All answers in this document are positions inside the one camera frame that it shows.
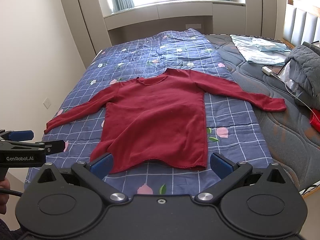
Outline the person's left hand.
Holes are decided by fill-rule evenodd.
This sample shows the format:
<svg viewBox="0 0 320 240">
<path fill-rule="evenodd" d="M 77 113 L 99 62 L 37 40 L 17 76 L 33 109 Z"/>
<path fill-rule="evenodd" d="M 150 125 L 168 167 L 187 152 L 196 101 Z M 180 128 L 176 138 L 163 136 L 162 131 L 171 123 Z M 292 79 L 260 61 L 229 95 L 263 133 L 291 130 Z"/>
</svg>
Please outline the person's left hand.
<svg viewBox="0 0 320 240">
<path fill-rule="evenodd" d="M 3 181 L 0 182 L 1 189 L 10 189 L 10 182 L 7 178 L 5 178 Z M 0 194 L 0 214 L 4 215 L 7 211 L 7 202 L 9 200 L 9 195 L 1 193 Z"/>
</svg>

